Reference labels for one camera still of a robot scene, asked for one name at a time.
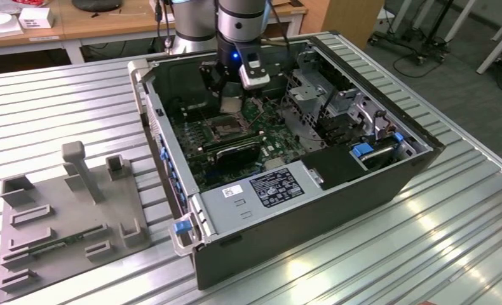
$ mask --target aluminum table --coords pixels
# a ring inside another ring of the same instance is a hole
[[[153,240],[11,304],[502,304],[502,160],[346,39],[318,37],[447,148],[390,203],[204,291],[165,230],[127,75],[137,57],[0,74],[0,183],[63,175],[69,139],[84,142],[88,166],[121,154]]]

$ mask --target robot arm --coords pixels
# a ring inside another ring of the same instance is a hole
[[[253,90],[270,83],[261,63],[260,35],[268,21],[268,0],[219,0],[217,58],[225,66],[236,60],[243,88]]]
[[[211,49],[216,40],[215,69],[227,81],[239,81],[245,90],[265,86],[270,76],[261,63],[260,35],[268,21],[268,0],[172,0],[172,3],[177,20],[173,53]]]

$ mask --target white sticker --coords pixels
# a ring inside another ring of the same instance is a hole
[[[228,198],[229,196],[233,196],[239,193],[243,193],[243,190],[241,190],[241,187],[240,187],[239,184],[236,184],[235,186],[231,186],[227,189],[223,189],[223,195],[224,195],[225,198]]]
[[[44,36],[29,38],[29,41],[45,41],[45,40],[57,40],[59,36]]]

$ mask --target electronic component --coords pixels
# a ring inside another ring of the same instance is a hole
[[[156,58],[144,77],[156,95],[145,99],[149,124],[160,130],[165,157],[176,160],[177,196],[189,206],[175,222],[196,223],[179,237],[171,231],[173,247],[192,256],[199,289],[388,202],[443,150],[320,41],[291,43],[295,62],[286,51],[264,48],[261,64],[292,70],[256,95],[232,94],[241,84],[224,84],[207,114],[211,89],[148,76],[200,78],[209,54]],[[223,96],[237,96],[239,111],[227,106],[235,100],[223,105]],[[196,120],[177,116],[175,97],[183,105],[204,105]]]
[[[215,166],[220,169],[241,167],[259,159],[260,143],[251,142],[236,147],[223,149],[215,154]]]
[[[283,165],[284,165],[283,158],[278,157],[264,162],[264,170],[272,170],[274,168],[278,168],[279,166],[283,166]]]

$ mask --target motherboard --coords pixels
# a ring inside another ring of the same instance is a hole
[[[216,116],[176,122],[175,136],[201,191],[292,162],[306,150],[280,116],[280,100],[231,98]]]

